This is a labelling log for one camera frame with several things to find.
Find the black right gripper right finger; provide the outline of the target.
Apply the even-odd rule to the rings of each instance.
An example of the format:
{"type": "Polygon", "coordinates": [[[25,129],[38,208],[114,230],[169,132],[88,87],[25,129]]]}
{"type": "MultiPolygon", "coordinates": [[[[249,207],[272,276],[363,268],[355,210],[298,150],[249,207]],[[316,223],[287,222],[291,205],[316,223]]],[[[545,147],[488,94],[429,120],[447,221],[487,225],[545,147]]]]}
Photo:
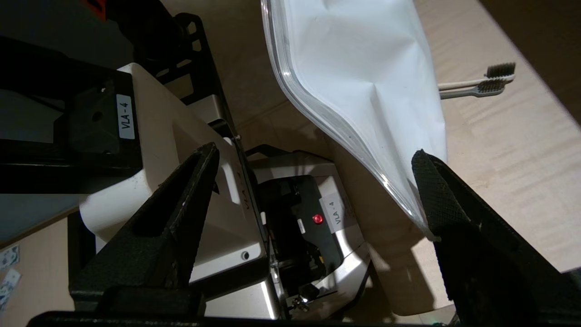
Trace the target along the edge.
{"type": "Polygon", "coordinates": [[[444,161],[419,150],[412,171],[446,293],[463,325],[580,325],[579,269],[558,271],[444,161]]]}

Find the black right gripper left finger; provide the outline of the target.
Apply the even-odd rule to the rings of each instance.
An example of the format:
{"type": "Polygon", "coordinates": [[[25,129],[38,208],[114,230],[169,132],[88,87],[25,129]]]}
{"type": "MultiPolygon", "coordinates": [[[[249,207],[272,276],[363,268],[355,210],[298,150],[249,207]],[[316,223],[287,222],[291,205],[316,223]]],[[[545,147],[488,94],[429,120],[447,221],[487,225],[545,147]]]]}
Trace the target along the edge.
{"type": "Polygon", "coordinates": [[[72,298],[98,299],[114,287],[186,288],[219,159],[214,142],[193,151],[79,273],[72,298]]]}

